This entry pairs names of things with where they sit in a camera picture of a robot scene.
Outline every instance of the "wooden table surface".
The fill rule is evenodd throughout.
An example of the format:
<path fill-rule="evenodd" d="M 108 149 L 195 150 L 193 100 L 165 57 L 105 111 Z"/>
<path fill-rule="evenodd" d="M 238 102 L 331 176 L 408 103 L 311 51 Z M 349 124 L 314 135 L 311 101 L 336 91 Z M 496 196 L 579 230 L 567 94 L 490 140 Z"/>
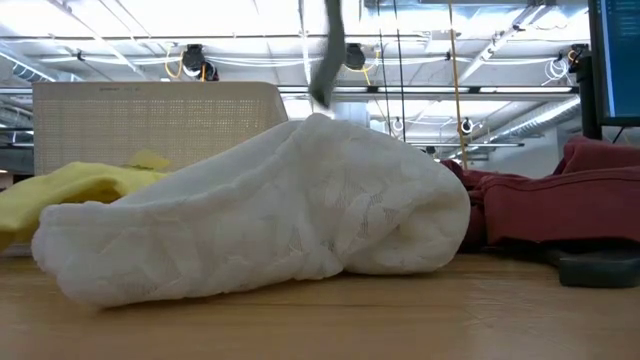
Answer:
<path fill-rule="evenodd" d="M 340 276 L 95 310 L 0 259 L 0 359 L 640 359 L 640 289 L 459 256 L 419 277 Z"/>

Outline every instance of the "yellow cloth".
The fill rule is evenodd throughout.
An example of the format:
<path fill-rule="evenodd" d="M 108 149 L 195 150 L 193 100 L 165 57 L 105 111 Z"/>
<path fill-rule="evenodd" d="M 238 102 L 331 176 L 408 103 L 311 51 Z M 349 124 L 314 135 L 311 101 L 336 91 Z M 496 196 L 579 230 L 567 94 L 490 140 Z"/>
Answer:
<path fill-rule="evenodd" d="M 30 242 L 40 212 L 48 205 L 110 203 L 166 174 L 104 164 L 75 162 L 0 193 L 0 252 L 14 242 Z"/>

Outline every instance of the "maroon fabric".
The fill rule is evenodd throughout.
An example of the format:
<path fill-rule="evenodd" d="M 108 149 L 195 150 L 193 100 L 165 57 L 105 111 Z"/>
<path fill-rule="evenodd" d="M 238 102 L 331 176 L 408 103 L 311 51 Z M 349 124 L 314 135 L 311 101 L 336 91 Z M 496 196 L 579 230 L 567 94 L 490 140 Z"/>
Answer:
<path fill-rule="evenodd" d="M 640 149 L 577 137 L 565 145 L 554 174 L 543 179 L 442 164 L 469 191 L 471 217 L 461 251 L 505 240 L 640 242 Z"/>

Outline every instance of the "ceiling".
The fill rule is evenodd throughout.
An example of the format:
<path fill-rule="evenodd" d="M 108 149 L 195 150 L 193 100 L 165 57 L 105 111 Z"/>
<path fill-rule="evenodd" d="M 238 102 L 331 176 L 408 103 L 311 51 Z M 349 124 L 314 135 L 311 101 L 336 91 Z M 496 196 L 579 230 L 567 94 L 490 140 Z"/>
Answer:
<path fill-rule="evenodd" d="M 168 58 L 169 70 L 176 73 L 180 51 L 203 44 L 221 81 L 305 87 L 325 41 L 324 0 L 70 0 L 71 15 L 54 2 L 60 3 L 0 0 L 0 54 L 56 80 L 195 81 L 184 72 L 171 78 L 165 62 Z M 589 42 L 585 1 L 455 3 L 460 86 L 574 85 L 566 56 L 572 44 Z M 451 86 L 446 2 L 396 0 L 397 11 L 393 0 L 379 4 L 342 0 L 347 42 L 362 44 L 369 70 L 365 76 L 344 68 L 337 86 L 366 86 L 367 77 L 378 86 Z M 30 85 L 1 75 L 0 64 L 0 85 Z M 384 120 L 387 108 L 392 118 L 404 113 L 407 139 L 447 141 L 456 135 L 451 98 L 402 102 L 394 97 L 388 106 L 384 96 L 358 101 L 366 103 L 374 120 Z M 535 98 L 496 100 L 486 94 L 463 100 L 461 115 L 498 128 L 541 104 Z M 286 98 L 285 106 L 292 120 L 316 110 L 300 97 Z"/>

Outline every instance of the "computer monitor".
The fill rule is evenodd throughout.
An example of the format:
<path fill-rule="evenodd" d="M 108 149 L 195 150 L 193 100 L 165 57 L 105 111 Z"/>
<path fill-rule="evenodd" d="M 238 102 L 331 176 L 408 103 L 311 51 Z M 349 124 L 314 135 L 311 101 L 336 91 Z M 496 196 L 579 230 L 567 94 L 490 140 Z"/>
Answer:
<path fill-rule="evenodd" d="M 589 0 L 600 125 L 640 126 L 640 0 Z"/>

